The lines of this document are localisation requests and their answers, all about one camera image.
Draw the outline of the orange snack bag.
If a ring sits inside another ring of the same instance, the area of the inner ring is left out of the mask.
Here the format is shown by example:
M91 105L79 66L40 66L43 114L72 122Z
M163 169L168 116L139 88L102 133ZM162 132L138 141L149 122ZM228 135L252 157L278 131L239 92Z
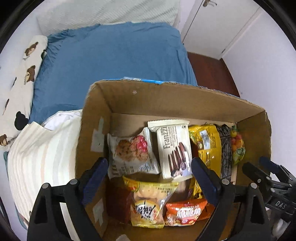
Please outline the orange snack bag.
M215 206L207 203L204 210L202 211L202 213L200 214L200 216L198 217L197 221L201 221L201 220L205 220L211 217L212 213L215 210Z

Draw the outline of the red stick snack packet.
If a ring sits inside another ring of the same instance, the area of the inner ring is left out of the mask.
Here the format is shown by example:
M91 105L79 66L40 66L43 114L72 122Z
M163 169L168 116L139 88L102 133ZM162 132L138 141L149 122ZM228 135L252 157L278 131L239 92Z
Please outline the red stick snack packet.
M127 224L130 220L130 190L126 188L124 180L112 178L106 184L107 214L113 219Z

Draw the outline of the yellow black snack bag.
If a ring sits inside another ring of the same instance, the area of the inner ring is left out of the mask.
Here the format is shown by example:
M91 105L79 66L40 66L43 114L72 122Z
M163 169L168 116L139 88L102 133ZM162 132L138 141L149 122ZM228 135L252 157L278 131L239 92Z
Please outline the yellow black snack bag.
M231 180L232 157L230 128L226 124L189 127L193 157L199 157L221 179Z

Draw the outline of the colourful candy green bag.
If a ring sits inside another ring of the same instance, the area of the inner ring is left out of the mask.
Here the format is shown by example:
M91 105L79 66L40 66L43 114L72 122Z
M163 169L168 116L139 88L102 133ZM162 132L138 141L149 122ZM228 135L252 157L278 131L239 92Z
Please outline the colourful candy green bag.
M241 133L236 126L230 129L233 165L237 165L244 158L246 149Z

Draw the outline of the orange panda chips bag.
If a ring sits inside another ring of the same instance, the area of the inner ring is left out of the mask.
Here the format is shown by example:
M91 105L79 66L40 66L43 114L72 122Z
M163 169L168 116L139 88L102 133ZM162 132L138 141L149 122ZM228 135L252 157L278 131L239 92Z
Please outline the orange panda chips bag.
M166 226L191 226L194 225L208 201L202 199L190 199L186 201L166 204Z

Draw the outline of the white cookie packet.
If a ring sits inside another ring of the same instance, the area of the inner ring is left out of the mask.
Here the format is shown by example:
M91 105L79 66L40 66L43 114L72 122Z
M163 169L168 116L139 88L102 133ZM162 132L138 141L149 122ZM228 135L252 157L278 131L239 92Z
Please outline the white cookie packet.
M152 149L150 130L145 127L134 137L114 137L107 135L109 147L109 178L122 177L134 173L159 174L161 168Z

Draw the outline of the white Franzzi wafer packet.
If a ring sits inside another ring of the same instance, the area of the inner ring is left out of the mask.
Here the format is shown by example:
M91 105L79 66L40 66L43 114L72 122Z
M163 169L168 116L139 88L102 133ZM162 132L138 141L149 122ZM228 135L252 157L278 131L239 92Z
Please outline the white Franzzi wafer packet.
M189 121L153 120L147 127L157 135L159 163L163 179L185 181L192 178Z

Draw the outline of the yellow biscuit bag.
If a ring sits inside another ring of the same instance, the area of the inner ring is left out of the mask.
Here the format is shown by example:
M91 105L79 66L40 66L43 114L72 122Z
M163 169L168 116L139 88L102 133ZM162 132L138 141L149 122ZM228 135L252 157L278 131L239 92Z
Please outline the yellow biscuit bag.
M132 226L161 229L165 226L163 209L179 183L143 182L123 177L130 191L130 222Z

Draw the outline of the striped white blanket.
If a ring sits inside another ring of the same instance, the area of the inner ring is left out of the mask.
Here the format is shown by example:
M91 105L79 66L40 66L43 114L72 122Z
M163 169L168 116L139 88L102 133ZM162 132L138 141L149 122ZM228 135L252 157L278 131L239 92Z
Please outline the striped white blanket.
M18 213L29 222L44 183L60 186L75 178L76 147L82 111L59 111L43 124L32 122L8 154L8 177Z

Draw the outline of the blue cardboard milk box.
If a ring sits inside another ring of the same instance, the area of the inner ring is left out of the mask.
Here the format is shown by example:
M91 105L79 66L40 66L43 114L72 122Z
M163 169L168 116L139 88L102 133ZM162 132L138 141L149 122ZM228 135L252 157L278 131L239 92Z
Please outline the blue cardboard milk box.
M266 111L215 90L101 80L82 110L75 176L101 162L94 240L269 240L243 164L271 156Z

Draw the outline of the bear print long pillow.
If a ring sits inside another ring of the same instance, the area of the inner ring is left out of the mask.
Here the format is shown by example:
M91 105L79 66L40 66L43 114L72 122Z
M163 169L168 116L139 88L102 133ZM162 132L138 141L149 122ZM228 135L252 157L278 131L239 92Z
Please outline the bear print long pillow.
M25 49L15 80L1 114L1 149L9 151L16 137L28 124L34 95L34 83L46 55L48 38L34 36Z

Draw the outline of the blue bed sheet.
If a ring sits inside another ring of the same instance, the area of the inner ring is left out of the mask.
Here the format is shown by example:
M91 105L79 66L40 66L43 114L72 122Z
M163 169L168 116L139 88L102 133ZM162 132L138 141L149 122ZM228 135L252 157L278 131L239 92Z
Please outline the blue bed sheet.
M35 80L30 122L82 109L89 87L125 77L197 85L180 33L167 23L64 30L48 37Z

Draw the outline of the white door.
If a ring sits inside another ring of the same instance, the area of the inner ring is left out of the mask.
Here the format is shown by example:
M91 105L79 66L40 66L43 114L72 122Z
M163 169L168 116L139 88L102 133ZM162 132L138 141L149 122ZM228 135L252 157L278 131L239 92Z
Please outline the white door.
M203 7L203 2L195 1L181 39L188 52L219 60L259 5L252 0L217 0L217 6Z

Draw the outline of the grey padded headboard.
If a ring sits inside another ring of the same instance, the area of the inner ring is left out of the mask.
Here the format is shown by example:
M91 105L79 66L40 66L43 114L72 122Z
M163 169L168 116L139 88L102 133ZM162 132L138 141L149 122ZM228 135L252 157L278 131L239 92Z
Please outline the grey padded headboard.
M93 25L167 23L179 17L180 1L63 1L37 16L43 35Z

